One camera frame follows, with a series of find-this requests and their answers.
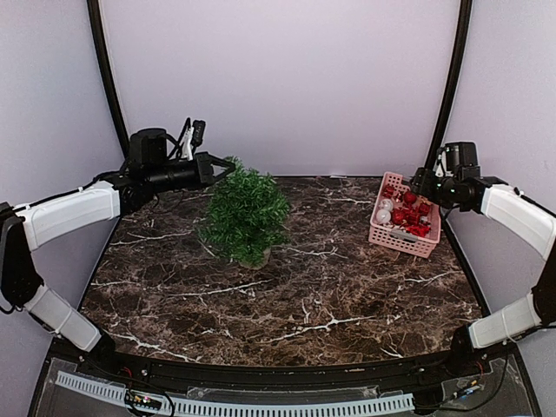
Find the basket handle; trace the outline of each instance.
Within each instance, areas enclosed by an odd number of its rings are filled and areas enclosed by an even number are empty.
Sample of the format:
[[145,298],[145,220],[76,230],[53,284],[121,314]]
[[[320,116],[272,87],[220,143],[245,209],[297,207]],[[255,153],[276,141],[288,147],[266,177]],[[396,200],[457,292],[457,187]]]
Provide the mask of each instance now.
[[415,243],[419,240],[419,237],[412,235],[411,233],[404,232],[403,230],[392,230],[390,232],[390,236],[412,243]]

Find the white wall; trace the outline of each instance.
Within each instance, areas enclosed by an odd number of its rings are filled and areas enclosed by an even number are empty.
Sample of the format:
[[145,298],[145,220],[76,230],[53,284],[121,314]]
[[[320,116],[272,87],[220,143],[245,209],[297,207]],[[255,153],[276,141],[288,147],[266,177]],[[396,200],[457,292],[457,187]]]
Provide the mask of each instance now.
[[[556,3],[474,2],[447,142],[475,141],[483,175],[556,209]],[[474,214],[451,223],[492,310],[523,296],[543,262]],[[556,332],[520,343],[544,415],[556,415]]]
[[128,131],[203,118],[205,149],[275,175],[411,175],[459,3],[102,2]]
[[[3,0],[1,9],[0,201],[32,202],[116,169],[121,151],[86,2]],[[80,230],[35,253],[39,273],[74,306],[112,226]],[[0,334],[0,414],[25,416],[50,337],[24,313],[0,314]]]

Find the robotic arm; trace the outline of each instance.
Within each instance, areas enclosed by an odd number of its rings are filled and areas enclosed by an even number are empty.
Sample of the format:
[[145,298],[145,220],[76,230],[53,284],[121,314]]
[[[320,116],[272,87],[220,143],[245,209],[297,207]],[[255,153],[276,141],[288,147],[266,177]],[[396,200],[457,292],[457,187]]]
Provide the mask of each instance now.
[[[0,289],[10,304],[9,309],[0,307],[2,311],[25,309],[94,356],[113,350],[114,342],[101,329],[44,283],[30,253],[78,228],[134,213],[163,191],[206,188],[230,174],[235,169],[232,162],[195,153],[204,127],[205,122],[191,126],[188,119],[178,141],[164,129],[141,130],[130,137],[129,157],[119,171],[100,174],[84,187],[40,202],[0,204]],[[174,144],[169,156],[167,142]],[[215,175],[214,167],[223,170]]]
[[539,282],[516,302],[456,330],[448,360],[454,369],[478,349],[515,341],[556,321],[556,216],[517,188],[496,177],[480,176],[472,142],[449,143],[439,149],[435,169],[419,168],[411,181],[415,194],[445,209],[474,210],[512,230],[546,261]]

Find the marble tabletop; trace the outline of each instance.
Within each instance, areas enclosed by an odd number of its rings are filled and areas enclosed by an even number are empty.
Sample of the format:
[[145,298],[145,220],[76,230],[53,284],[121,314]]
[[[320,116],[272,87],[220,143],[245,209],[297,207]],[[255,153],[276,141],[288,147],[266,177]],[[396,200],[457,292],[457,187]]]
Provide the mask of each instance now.
[[277,178],[289,243],[258,271],[197,230],[210,189],[123,218],[82,311],[121,352],[217,365],[314,366],[446,350],[480,317],[442,235],[429,259],[368,242],[376,178]]

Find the pink basket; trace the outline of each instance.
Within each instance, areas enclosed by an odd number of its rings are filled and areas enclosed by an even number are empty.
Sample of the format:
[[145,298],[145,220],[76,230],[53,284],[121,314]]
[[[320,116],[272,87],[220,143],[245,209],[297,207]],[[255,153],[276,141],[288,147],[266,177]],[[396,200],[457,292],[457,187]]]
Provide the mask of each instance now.
[[376,212],[379,209],[378,203],[385,186],[391,185],[396,191],[407,191],[409,189],[407,185],[402,185],[402,178],[402,175],[393,172],[386,172],[384,174],[381,190],[379,191],[376,203],[374,204],[373,215],[371,216],[371,231],[368,241],[411,255],[428,258],[438,242],[440,242],[440,211],[436,204],[433,204],[428,214],[431,231],[427,234],[427,237],[412,235],[404,230],[392,229],[375,222]]

